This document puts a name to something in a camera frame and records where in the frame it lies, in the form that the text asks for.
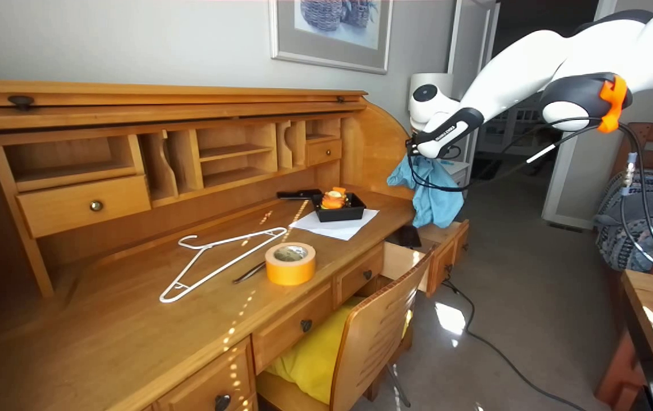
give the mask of gray wall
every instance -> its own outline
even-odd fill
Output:
[[[0,79],[363,90],[406,125],[408,75],[442,71],[451,0],[395,0],[385,75],[270,57],[266,0],[0,0]]]

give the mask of desk drawer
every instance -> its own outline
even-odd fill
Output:
[[[160,411],[217,410],[217,404],[225,404],[224,410],[253,410],[248,341],[234,345],[158,399]]]
[[[325,285],[274,315],[271,324],[253,333],[255,374],[262,372],[281,353],[296,345],[310,330],[321,324],[330,311],[330,285]]]
[[[148,211],[144,177],[29,193],[19,201],[32,238]]]
[[[310,139],[306,141],[306,166],[333,162],[343,157],[343,141],[339,139]]]
[[[364,257],[361,257],[350,270],[345,270],[336,279],[333,287],[333,306],[343,306],[356,291],[367,285],[374,277],[382,275],[383,268],[383,248],[374,248]]]

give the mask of yellow cloth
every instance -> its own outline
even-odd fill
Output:
[[[338,309],[309,339],[281,354],[266,372],[296,385],[306,395],[328,404],[336,354],[351,306]]]

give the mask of wooden chair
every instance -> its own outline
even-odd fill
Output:
[[[281,411],[351,410],[383,370],[396,361],[395,353],[403,343],[410,301],[427,266],[428,257],[350,311],[330,378],[328,404],[270,372],[257,378],[257,395]]]

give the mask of wooden cubby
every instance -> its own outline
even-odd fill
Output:
[[[279,170],[299,170],[306,165],[306,122],[279,124]]]
[[[325,118],[306,122],[306,139],[339,137],[339,136],[343,136],[339,116],[325,116]]]
[[[138,146],[153,205],[203,190],[193,131],[148,133],[138,137]]]
[[[275,125],[196,131],[203,187],[255,181],[279,172]]]
[[[5,146],[19,193],[142,174],[134,136]]]

